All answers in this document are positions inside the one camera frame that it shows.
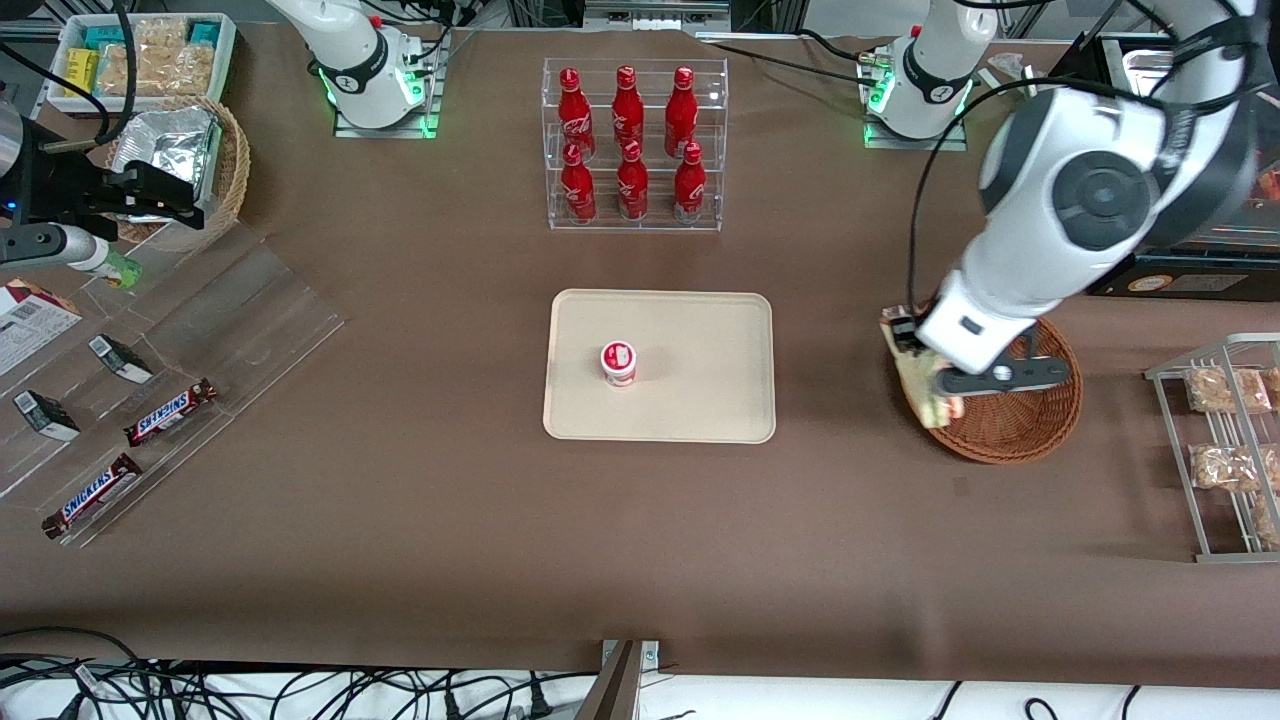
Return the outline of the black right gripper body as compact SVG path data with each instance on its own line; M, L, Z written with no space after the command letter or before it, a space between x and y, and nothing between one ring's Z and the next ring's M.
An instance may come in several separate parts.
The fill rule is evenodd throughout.
M18 223L73 222L116 211L123 191L83 152L24 149L18 160Z

